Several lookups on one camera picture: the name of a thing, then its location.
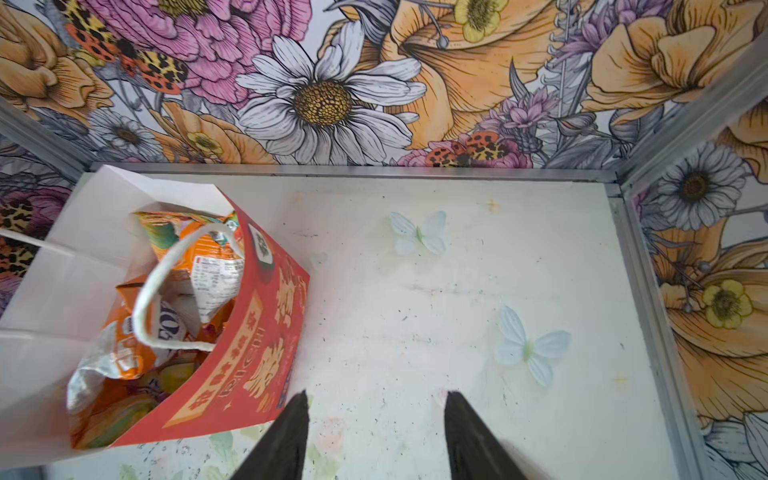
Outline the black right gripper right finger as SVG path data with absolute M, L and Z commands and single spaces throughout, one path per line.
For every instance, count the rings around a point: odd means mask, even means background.
M 444 427 L 453 480 L 526 479 L 523 471 L 459 391 L 447 394 Z

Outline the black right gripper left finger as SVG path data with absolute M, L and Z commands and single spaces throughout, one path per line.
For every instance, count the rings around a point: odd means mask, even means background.
M 231 479 L 301 479 L 308 431 L 309 399 L 307 393 L 301 391 L 291 397 Z

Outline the red paper gift bag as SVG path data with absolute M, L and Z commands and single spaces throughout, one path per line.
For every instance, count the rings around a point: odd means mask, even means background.
M 139 211 L 236 213 L 239 246 L 210 223 L 159 260 Z M 238 295 L 201 322 L 191 282 L 173 267 L 203 235 L 224 234 L 245 260 Z M 98 449 L 71 446 L 67 386 L 117 299 L 146 277 L 134 333 L 154 348 L 196 350 L 199 368 L 108 447 L 192 438 L 274 421 L 288 403 L 308 273 L 216 186 L 105 166 L 58 216 L 1 318 L 1 465 L 43 465 Z

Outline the orange snack bag top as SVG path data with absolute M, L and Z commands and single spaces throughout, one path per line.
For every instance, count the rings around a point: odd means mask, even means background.
M 77 371 L 67 391 L 71 446 L 76 450 L 110 446 L 198 368 L 195 361 L 173 361 L 133 380 L 107 378 L 94 370 Z

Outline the orange snack bag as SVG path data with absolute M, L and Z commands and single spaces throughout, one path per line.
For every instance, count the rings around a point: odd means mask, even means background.
M 77 371 L 67 391 L 71 446 L 76 450 L 110 446 L 198 368 L 195 361 L 173 361 L 133 380 L 107 378 L 94 370 Z
M 196 350 L 154 348 L 134 333 L 132 313 L 144 275 L 116 287 L 117 299 L 95 343 L 79 362 L 67 386 L 67 410 L 83 413 L 98 400 L 117 400 L 112 387 L 129 395 L 147 393 L 161 402 L 178 390 L 200 364 Z
M 234 212 L 213 217 L 196 213 L 139 211 L 135 216 L 159 260 L 180 240 L 210 223 L 226 225 L 238 245 L 243 245 L 239 218 Z M 214 231 L 195 240 L 173 269 L 190 280 L 201 322 L 209 324 L 219 310 L 238 295 L 244 266 L 244 258 L 233 251 L 226 236 Z

